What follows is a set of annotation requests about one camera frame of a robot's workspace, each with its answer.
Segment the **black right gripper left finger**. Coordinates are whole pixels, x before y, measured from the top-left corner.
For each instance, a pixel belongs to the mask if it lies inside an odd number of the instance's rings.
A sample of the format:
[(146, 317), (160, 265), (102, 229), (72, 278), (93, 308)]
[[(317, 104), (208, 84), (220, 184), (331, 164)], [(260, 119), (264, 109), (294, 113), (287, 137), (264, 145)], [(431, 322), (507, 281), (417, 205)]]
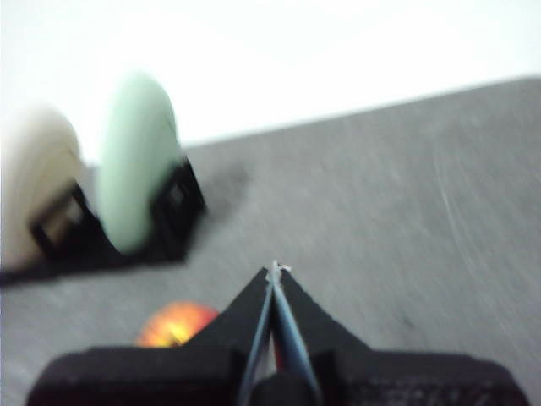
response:
[(268, 308), (261, 269), (209, 325), (182, 346), (94, 347), (62, 354), (42, 370), (29, 405), (235, 403)]

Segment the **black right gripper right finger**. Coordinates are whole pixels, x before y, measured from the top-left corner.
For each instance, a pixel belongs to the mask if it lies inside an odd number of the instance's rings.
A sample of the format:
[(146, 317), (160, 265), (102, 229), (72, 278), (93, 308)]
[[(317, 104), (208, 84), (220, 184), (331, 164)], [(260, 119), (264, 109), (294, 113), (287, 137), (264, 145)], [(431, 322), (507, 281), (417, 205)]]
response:
[(280, 365), (323, 405), (527, 405), (502, 365), (467, 354), (371, 348), (326, 313), (293, 278), (273, 270)]

